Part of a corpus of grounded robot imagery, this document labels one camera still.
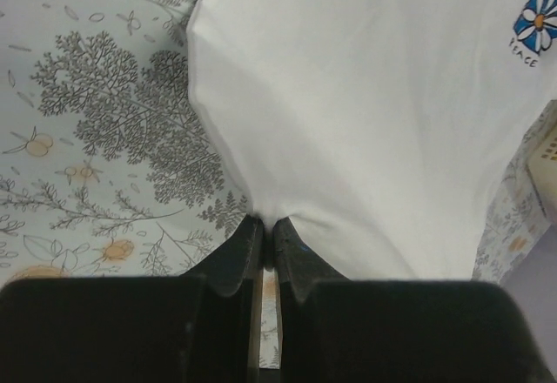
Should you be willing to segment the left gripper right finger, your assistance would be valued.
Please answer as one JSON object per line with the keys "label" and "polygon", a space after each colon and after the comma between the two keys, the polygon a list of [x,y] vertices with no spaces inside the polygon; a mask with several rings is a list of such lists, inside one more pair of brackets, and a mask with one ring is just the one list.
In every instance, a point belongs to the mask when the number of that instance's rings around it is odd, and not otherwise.
{"label": "left gripper right finger", "polygon": [[273,228],[284,382],[548,382],[514,300],[479,281],[350,280]]}

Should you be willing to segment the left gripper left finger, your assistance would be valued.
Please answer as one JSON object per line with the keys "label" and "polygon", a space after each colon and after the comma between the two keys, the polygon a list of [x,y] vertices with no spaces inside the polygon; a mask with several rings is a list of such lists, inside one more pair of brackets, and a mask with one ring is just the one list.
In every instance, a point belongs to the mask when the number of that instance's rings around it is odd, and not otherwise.
{"label": "left gripper left finger", "polygon": [[9,283],[2,381],[257,381],[264,235],[246,217],[179,276]]}

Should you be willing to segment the white daisy print t-shirt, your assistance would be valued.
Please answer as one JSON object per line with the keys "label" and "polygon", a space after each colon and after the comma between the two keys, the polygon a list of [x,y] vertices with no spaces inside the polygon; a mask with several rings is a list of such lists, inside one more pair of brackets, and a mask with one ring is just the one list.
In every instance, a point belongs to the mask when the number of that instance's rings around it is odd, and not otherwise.
{"label": "white daisy print t-shirt", "polygon": [[352,279],[470,279],[556,96],[556,0],[199,0],[187,37],[251,211]]}

